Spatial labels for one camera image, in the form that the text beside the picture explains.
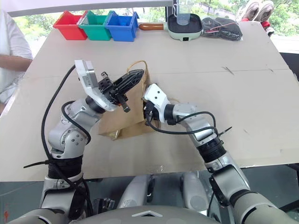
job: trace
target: person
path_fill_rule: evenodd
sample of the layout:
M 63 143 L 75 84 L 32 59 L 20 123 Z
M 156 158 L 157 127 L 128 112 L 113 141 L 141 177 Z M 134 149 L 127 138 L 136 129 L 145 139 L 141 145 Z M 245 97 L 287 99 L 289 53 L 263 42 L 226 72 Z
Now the person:
M 23 33 L 15 21 L 0 9 L 0 114 L 32 59 Z

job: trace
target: black cable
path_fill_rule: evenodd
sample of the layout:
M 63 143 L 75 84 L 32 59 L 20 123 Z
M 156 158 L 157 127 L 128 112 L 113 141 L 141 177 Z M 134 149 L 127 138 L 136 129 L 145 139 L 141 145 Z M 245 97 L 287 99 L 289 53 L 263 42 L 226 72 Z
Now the black cable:
M 45 164 L 49 164 L 49 163 L 52 163 L 56 172 L 62 177 L 62 179 L 64 179 L 72 188 L 76 189 L 81 195 L 84 196 L 86 202 L 87 202 L 87 209 L 88 209 L 88 216 L 92 216 L 93 213 L 92 213 L 92 203 L 91 203 L 91 200 L 90 198 L 86 195 L 85 192 L 83 192 L 79 187 L 78 185 L 74 184 L 72 181 L 70 181 L 63 173 L 62 171 L 60 170 L 59 166 L 54 163 L 54 159 L 52 157 L 52 155 L 50 154 L 49 152 L 49 149 L 48 149 L 48 146 L 47 146 L 47 142 L 46 142 L 46 137 L 45 137 L 45 123 L 46 123 L 46 119 L 47 119 L 47 116 L 49 114 L 49 111 L 50 111 L 50 108 L 55 100 L 55 98 L 57 97 L 58 93 L 60 92 L 61 88 L 63 87 L 66 79 L 68 78 L 68 76 L 71 74 L 71 72 L 75 69 L 75 65 L 73 65 L 69 70 L 68 72 L 65 74 L 64 78 L 62 79 L 60 85 L 58 86 L 58 88 L 56 89 L 54 95 L 52 96 L 46 110 L 45 110 L 45 113 L 43 115 L 43 120 L 42 120 L 42 126 L 41 126 L 41 138 L 42 138 L 42 143 L 43 143 L 43 148 L 44 148 L 44 151 L 47 155 L 47 158 L 48 160 L 45 161 L 44 163 Z
M 214 124 L 213 126 L 216 127 L 215 116 L 211 112 L 209 112 L 209 111 L 201 111 L 201 112 L 196 112 L 196 113 L 189 114 L 189 115 L 184 116 L 183 118 L 179 119 L 177 121 L 177 123 L 180 123 L 181 121 L 183 121 L 183 120 L 185 120 L 185 119 L 187 119 L 189 117 L 193 117 L 193 116 L 196 116 L 196 115 L 199 115 L 199 114 L 208 114 L 208 115 L 210 115 L 212 117 L 212 119 L 213 119 L 213 124 Z
M 207 208 L 207 214 L 206 214 L 206 216 L 208 216 L 208 217 L 210 216 L 211 205 L 212 205 L 212 201 L 213 201 L 214 195 L 215 195 L 215 193 L 213 192 L 213 194 L 212 194 L 212 196 L 211 196 L 210 203 L 209 203 L 209 207 Z
M 82 182 L 83 182 L 83 184 L 84 184 L 84 186 L 86 188 L 86 194 L 87 194 L 87 196 L 90 197 L 90 191 L 89 191 L 89 188 L 88 188 L 86 180 L 83 179 Z
M 33 166 L 42 165 L 42 164 L 49 164 L 49 163 L 50 163 L 50 160 L 46 160 L 46 161 L 43 161 L 43 162 L 35 162 L 35 163 L 30 164 L 30 165 L 26 165 L 23 168 L 33 167 Z
M 231 128 L 233 128 L 233 127 L 229 127 L 229 128 L 227 128 L 227 129 L 225 129 L 223 132 L 221 132 L 221 133 L 219 134 L 219 136 L 222 136 L 225 132 L 229 131 Z
M 58 172 L 58 174 L 61 176 L 62 179 L 64 179 L 65 182 L 67 182 L 72 188 L 76 189 L 81 195 L 84 196 L 86 202 L 87 202 L 87 211 L 88 211 L 88 214 L 87 216 L 90 217 L 93 215 L 92 213 L 92 209 L 93 209 L 93 205 L 92 205 L 92 202 L 90 200 L 90 198 L 87 196 L 87 193 L 83 192 L 79 187 L 78 185 L 74 184 L 74 182 L 70 181 L 60 170 L 59 166 L 57 164 L 53 164 L 56 172 Z
M 90 142 L 90 140 L 92 139 L 92 137 L 90 136 L 90 133 L 88 131 L 86 131 L 80 124 L 78 124 L 76 121 L 74 121 L 72 118 L 70 118 L 69 115 L 67 115 L 67 113 L 65 112 L 65 108 L 67 105 L 72 104 L 74 101 L 69 101 L 66 102 L 65 104 L 62 105 L 61 107 L 61 112 L 62 114 L 65 116 L 65 118 L 71 122 L 74 126 L 76 126 L 77 128 L 79 128 L 81 131 L 84 132 L 84 134 L 87 136 L 87 144 Z
M 145 114 L 145 117 L 146 117 L 147 124 L 152 129 L 154 129 L 157 132 L 164 133 L 164 134 L 195 134 L 195 133 L 202 132 L 202 131 L 205 131 L 205 130 L 213 129 L 215 131 L 215 133 L 218 135 L 218 130 L 217 130 L 216 127 L 203 127 L 203 128 L 200 128 L 200 129 L 197 129 L 197 130 L 194 130 L 194 131 L 189 131 L 189 132 L 171 132 L 171 131 L 166 131 L 166 130 L 162 130 L 162 129 L 159 129 L 159 128 L 156 128 L 155 126 L 153 126 L 152 123 L 151 123 L 151 121 L 150 121 L 150 116 L 148 114 Z
M 212 214 L 211 218 L 215 219 L 215 221 L 217 221 L 218 223 L 220 223 L 220 219 L 218 218 L 218 216 L 215 213 Z
M 55 91 L 54 95 L 52 96 L 52 99 L 50 100 L 47 108 L 46 108 L 46 111 L 45 111 L 45 114 L 43 115 L 43 120 L 42 120 L 42 129 L 41 129 L 41 137 L 42 137 L 42 143 L 43 143 L 43 148 L 45 150 L 45 153 L 48 157 L 49 160 L 53 159 L 50 152 L 49 152 L 49 149 L 48 149 L 48 146 L 47 146 L 47 142 L 46 142 L 46 137 L 45 137 L 45 124 L 46 124 L 46 119 L 47 119 L 47 116 L 48 116 L 48 113 L 49 113 L 49 110 L 55 100 L 55 98 L 57 97 L 59 91 L 61 90 L 62 86 L 64 85 L 66 79 L 68 78 L 68 76 L 71 74 L 71 72 L 75 69 L 75 65 L 73 65 L 69 70 L 68 72 L 65 74 L 64 78 L 62 79 L 60 85 L 58 86 L 57 90 Z

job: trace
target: table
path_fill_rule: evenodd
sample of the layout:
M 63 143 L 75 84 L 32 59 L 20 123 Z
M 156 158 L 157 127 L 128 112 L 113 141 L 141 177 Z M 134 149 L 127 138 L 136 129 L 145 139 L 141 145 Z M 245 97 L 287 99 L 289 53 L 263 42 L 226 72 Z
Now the table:
M 53 30 L 29 67 L 9 113 L 0 118 L 0 181 L 42 181 L 47 166 L 22 167 L 46 156 L 40 138 L 45 108 L 75 59 L 91 60 L 97 76 L 124 74 L 146 60 L 151 81 L 169 98 L 216 116 L 221 139 L 241 167 L 299 161 L 299 83 L 259 23 L 241 22 L 240 42 L 200 37 L 173 40 L 165 31 L 138 31 L 135 42 L 66 41 Z M 85 98 L 74 72 L 54 102 L 46 134 L 60 107 Z M 149 133 L 111 141 L 91 130 L 83 158 L 85 178 L 204 169 L 188 136 Z

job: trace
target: paper bag handle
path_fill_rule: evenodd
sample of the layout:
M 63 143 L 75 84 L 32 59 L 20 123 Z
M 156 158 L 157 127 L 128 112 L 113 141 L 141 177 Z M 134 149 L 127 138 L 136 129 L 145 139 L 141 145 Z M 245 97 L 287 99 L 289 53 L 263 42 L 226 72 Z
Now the paper bag handle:
M 149 73 L 148 64 L 147 64 L 146 61 L 144 61 L 144 60 L 140 60 L 140 61 L 137 61 L 137 62 L 134 62 L 133 64 L 131 64 L 131 65 L 127 68 L 127 73 L 130 71 L 130 69 L 131 69 L 134 65 L 136 65 L 136 64 L 138 64 L 138 63 L 140 63 L 140 62 L 144 62 L 144 64 L 145 64 L 145 74 L 148 74 L 148 73 Z

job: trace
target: green bin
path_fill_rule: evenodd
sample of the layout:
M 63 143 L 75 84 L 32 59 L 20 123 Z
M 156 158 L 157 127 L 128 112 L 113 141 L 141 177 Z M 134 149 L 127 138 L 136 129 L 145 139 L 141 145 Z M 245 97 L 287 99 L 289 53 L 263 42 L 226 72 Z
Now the green bin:
M 108 15 L 95 15 L 92 11 L 87 11 L 79 27 L 84 30 L 88 38 L 92 41 L 109 41 L 111 34 L 105 28 L 107 19 Z

